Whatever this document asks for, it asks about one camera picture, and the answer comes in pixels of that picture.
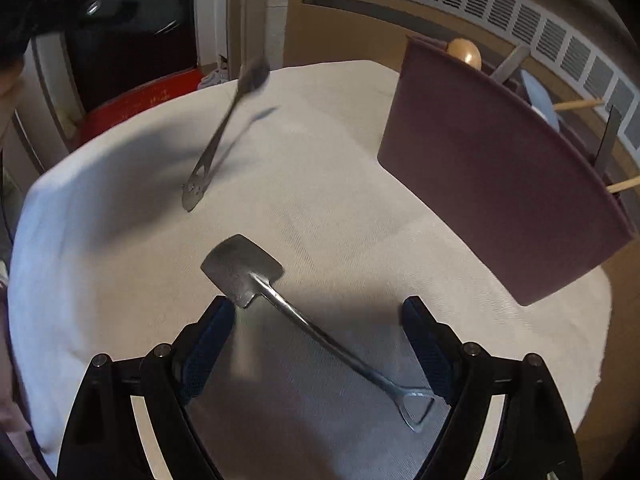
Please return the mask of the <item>person's hand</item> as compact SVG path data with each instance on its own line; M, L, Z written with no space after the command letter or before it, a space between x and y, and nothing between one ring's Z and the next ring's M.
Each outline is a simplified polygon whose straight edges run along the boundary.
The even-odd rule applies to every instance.
M23 89L22 73L24 60L19 58L11 65L2 67L0 72L0 134L6 136L6 129L16 110Z

